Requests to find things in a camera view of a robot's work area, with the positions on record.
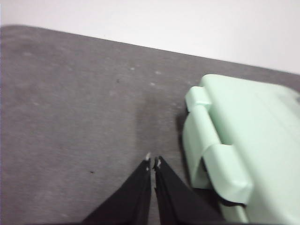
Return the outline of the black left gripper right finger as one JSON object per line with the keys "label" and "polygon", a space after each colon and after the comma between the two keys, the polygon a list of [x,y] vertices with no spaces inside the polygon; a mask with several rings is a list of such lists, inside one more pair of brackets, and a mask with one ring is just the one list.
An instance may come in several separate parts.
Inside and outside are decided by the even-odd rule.
{"label": "black left gripper right finger", "polygon": [[225,219],[180,179],[162,156],[155,158],[161,223],[224,223]]}

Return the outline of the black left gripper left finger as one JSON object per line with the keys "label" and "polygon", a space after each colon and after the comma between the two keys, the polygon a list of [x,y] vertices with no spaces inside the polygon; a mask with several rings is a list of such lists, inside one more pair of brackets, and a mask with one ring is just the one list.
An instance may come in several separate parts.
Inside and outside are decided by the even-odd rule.
{"label": "black left gripper left finger", "polygon": [[151,200],[150,153],[121,187],[92,211],[83,223],[147,223]]}

